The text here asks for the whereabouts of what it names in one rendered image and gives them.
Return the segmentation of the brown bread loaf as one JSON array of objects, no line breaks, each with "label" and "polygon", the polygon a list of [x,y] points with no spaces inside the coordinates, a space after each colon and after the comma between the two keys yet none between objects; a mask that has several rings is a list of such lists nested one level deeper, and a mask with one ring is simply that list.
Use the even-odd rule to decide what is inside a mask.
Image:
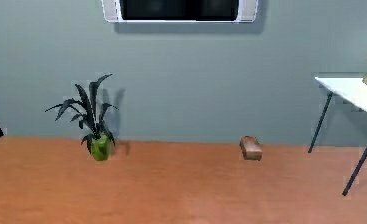
[{"label": "brown bread loaf", "polygon": [[255,137],[242,136],[239,145],[245,160],[260,161],[262,159],[263,151]]}]

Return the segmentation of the dark plant in green pot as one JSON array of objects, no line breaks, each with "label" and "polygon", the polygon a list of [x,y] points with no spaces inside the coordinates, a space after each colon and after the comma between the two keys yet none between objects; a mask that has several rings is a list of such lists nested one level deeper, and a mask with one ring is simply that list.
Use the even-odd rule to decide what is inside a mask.
[{"label": "dark plant in green pot", "polygon": [[75,84],[79,100],[68,98],[62,103],[46,109],[46,111],[58,109],[55,120],[61,118],[69,108],[76,112],[71,121],[77,120],[80,129],[84,127],[89,129],[89,133],[82,137],[81,144],[86,144],[88,153],[96,161],[106,161],[110,156],[111,146],[116,145],[115,138],[106,124],[105,114],[110,107],[115,109],[118,109],[118,107],[104,102],[101,104],[100,110],[97,110],[98,89],[101,83],[109,77],[110,74],[105,74],[96,81],[90,82],[88,90],[85,90],[79,84]]}]

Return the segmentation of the white framed dark window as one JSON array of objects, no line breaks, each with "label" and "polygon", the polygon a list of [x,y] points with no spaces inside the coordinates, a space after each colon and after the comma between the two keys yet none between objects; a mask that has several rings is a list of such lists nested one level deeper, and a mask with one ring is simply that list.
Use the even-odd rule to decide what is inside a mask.
[{"label": "white framed dark window", "polygon": [[111,23],[253,23],[259,0],[101,0]]}]

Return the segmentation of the white table with black legs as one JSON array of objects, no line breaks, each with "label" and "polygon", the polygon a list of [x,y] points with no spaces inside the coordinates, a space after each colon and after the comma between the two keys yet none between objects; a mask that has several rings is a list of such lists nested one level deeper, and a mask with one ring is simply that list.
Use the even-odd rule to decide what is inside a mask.
[{"label": "white table with black legs", "polygon": [[[321,126],[323,124],[325,115],[328,111],[331,99],[333,95],[337,95],[340,98],[348,101],[353,106],[363,110],[367,113],[367,85],[363,83],[362,78],[352,78],[352,77],[315,77],[314,80],[327,90],[327,98],[323,106],[323,110],[319,117],[316,129],[314,131],[311,143],[308,149],[308,153],[313,151],[317,137],[319,135]],[[367,145],[358,160],[358,163],[353,170],[348,182],[346,183],[342,195],[346,196],[356,177],[358,176],[363,164],[367,159]]]}]

